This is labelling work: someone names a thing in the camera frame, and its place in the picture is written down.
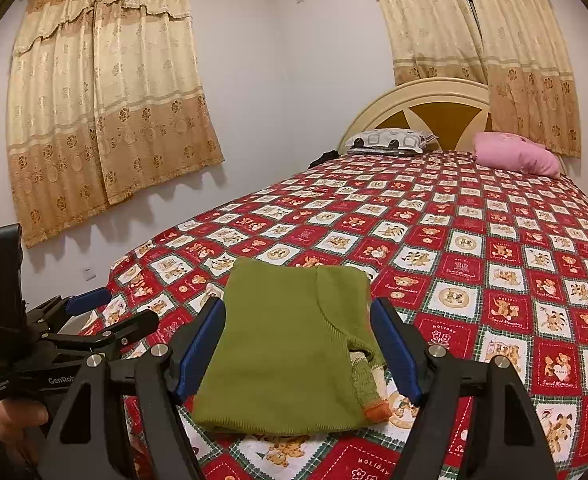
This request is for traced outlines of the person's left hand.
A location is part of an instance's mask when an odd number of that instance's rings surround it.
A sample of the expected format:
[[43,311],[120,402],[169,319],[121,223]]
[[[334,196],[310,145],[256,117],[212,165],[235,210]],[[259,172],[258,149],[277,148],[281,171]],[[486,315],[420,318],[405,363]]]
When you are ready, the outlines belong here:
[[47,409],[37,401],[0,401],[0,442],[9,456],[19,463],[36,465],[38,448],[27,430],[39,428],[49,420]]

